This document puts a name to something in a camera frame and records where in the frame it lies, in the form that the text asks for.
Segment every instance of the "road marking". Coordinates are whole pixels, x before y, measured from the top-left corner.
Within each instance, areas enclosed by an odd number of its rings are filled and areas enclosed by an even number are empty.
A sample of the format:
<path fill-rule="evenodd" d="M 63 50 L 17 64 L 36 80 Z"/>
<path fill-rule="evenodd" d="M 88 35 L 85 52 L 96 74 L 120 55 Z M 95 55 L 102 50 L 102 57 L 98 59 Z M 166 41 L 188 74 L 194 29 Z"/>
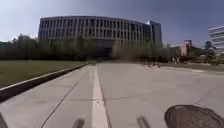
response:
<path fill-rule="evenodd" d="M 109 128 L 97 67 L 94 71 L 93 81 L 92 128 Z"/>
<path fill-rule="evenodd" d="M 192 70 L 192 72 L 202 73 L 204 71 L 203 70 Z"/>

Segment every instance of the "building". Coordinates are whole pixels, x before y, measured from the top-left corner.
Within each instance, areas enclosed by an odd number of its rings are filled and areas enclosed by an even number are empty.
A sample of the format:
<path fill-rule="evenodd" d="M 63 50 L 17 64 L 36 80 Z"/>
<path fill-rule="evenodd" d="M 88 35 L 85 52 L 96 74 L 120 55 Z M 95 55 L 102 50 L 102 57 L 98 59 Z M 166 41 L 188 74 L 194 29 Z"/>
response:
<path fill-rule="evenodd" d="M 97 16 L 47 17 L 40 20 L 38 37 L 39 40 L 48 41 L 82 37 L 95 40 L 102 48 L 112 48 L 116 41 L 121 44 L 129 42 L 131 46 L 149 41 L 154 43 L 156 49 L 160 49 L 161 25 L 153 21 L 149 23 Z"/>
<path fill-rule="evenodd" d="M 176 54 L 186 57 L 197 57 L 204 53 L 203 49 L 192 44 L 192 40 L 185 40 L 182 45 L 172 46 Z"/>
<path fill-rule="evenodd" d="M 209 35 L 216 54 L 224 54 L 224 26 L 209 29 Z"/>

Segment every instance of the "lawn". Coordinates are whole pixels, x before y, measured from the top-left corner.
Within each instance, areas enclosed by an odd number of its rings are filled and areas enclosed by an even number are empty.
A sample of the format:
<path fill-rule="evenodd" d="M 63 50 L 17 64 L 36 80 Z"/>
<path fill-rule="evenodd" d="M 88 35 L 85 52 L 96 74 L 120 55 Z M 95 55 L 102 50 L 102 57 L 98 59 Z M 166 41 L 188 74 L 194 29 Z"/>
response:
<path fill-rule="evenodd" d="M 224 65 L 210 66 L 210 65 L 203 65 L 203 64 L 171 64 L 169 63 L 169 64 L 161 64 L 161 66 L 224 72 Z"/>
<path fill-rule="evenodd" d="M 0 88 L 81 63 L 75 61 L 0 61 Z"/>

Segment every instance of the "paved walkway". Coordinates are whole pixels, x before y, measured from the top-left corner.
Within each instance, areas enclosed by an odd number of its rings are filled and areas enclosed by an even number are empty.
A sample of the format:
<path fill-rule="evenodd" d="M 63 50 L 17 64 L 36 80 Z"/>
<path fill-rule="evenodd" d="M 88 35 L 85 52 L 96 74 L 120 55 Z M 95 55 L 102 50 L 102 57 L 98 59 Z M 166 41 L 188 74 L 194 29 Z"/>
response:
<path fill-rule="evenodd" d="M 224 117 L 224 75 L 148 68 L 137 64 L 86 66 L 0 105 L 9 128 L 165 128 L 176 104 L 208 107 Z"/>

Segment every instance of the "blue sky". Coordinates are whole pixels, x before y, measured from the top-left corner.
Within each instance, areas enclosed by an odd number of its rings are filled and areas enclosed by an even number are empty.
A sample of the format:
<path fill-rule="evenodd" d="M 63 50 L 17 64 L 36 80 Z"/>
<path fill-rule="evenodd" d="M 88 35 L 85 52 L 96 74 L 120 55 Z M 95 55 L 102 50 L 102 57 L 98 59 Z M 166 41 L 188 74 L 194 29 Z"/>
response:
<path fill-rule="evenodd" d="M 224 0 L 1 0 L 0 40 L 36 37 L 40 17 L 111 16 L 162 24 L 163 41 L 203 45 L 208 29 L 224 25 Z"/>

